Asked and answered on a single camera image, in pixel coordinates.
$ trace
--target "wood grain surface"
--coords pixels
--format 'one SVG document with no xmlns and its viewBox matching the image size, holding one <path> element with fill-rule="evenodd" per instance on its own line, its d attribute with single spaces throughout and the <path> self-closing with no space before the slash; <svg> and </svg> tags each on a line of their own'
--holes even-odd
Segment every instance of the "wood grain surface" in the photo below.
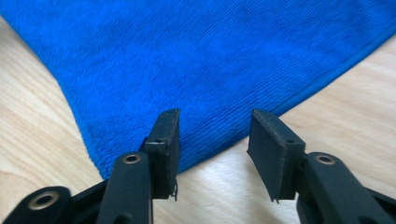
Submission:
<svg viewBox="0 0 396 224">
<path fill-rule="evenodd" d="M 342 159 L 366 187 L 396 198 L 396 37 L 281 118 Z M 177 177 L 178 201 L 155 201 L 155 223 L 299 223 L 295 201 L 271 203 L 248 140 Z M 101 181 L 59 86 L 0 19 L 0 221 L 27 194 Z"/>
</svg>

